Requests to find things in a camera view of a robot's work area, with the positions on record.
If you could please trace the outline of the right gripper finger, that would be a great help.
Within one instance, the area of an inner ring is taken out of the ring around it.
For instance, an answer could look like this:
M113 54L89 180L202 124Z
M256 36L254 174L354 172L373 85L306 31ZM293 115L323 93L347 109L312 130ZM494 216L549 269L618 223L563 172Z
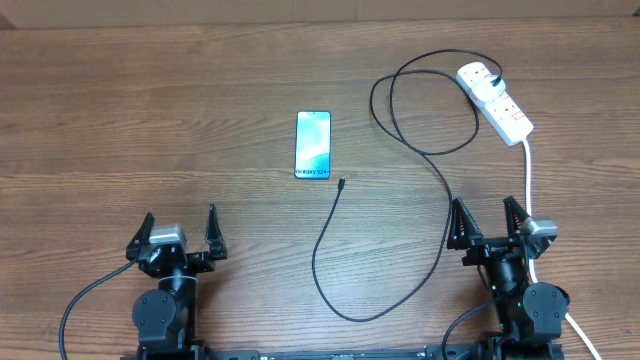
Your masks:
M512 196L505 198L503 204L508 236L515 238L516 236L529 235L530 231L525 225L525 221L530 215Z
M481 243L484 236L461 198L452 201L447 248L466 250Z

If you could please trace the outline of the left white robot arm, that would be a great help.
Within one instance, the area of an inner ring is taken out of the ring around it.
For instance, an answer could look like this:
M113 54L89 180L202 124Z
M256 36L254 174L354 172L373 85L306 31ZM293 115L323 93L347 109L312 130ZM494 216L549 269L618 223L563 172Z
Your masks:
M138 359L213 359L213 350L197 338L198 275L228 258L214 205L209 206L206 251L186 251L179 224L157 225L147 214L126 248L126 258L158 281L135 301L132 321L138 330Z

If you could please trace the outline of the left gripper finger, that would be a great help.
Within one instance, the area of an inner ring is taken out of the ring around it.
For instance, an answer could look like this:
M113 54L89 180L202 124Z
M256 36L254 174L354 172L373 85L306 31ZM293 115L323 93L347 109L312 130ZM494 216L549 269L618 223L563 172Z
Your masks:
M219 227L217 210L214 204L209 205L204 240L209 247L209 258L211 260L226 260L228 258L227 246Z
M154 226L154 216L148 212L131 241L126 247L126 259L133 261L139 258L144 246L149 244L149 238Z

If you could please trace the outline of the blue Samsung Galaxy smartphone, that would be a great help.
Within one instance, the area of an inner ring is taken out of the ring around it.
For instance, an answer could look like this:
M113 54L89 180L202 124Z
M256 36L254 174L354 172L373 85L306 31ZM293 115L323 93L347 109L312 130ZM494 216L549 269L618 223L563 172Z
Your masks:
M294 176L325 180L331 176L331 124L329 111L299 111L296 117Z

